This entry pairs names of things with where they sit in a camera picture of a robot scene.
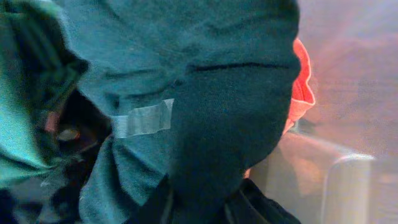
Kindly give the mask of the green banded cloth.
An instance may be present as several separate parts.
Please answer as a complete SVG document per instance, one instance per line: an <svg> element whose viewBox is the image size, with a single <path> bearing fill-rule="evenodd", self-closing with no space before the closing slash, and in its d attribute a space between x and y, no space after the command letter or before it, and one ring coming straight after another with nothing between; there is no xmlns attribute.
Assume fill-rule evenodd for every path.
<svg viewBox="0 0 398 224"><path fill-rule="evenodd" d="M62 161L49 123L89 63L68 49L52 1L1 1L1 188Z"/></svg>

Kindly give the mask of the large black garment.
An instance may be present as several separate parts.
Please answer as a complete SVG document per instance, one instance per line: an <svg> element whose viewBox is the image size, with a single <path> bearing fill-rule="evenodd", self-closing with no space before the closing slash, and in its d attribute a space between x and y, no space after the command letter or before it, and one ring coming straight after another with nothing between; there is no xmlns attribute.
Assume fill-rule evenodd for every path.
<svg viewBox="0 0 398 224"><path fill-rule="evenodd" d="M80 191L88 181L100 146L110 134L109 119L74 91L55 120L56 139L66 156L45 175L1 191L1 224L76 224Z"/></svg>

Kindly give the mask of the salmon pink garment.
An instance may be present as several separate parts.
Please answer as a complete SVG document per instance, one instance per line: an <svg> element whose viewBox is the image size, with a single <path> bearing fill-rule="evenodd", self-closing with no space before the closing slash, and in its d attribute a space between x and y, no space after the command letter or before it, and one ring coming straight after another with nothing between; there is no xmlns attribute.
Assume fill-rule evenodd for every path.
<svg viewBox="0 0 398 224"><path fill-rule="evenodd" d="M304 44L299 39L294 40L293 48L295 55L300 61L300 72L293 83L289 114L282 134L289 131L316 103L315 95L309 85L310 78L312 77L310 56Z"/></svg>

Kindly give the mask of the small black cloth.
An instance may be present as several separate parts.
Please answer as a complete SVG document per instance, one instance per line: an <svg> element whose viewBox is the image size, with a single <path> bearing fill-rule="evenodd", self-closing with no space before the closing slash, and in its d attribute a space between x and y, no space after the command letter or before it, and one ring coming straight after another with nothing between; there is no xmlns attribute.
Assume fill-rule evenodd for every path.
<svg viewBox="0 0 398 224"><path fill-rule="evenodd" d="M280 223L246 170L284 130L300 70L296 1L59 1L78 89L111 119L84 223Z"/></svg>

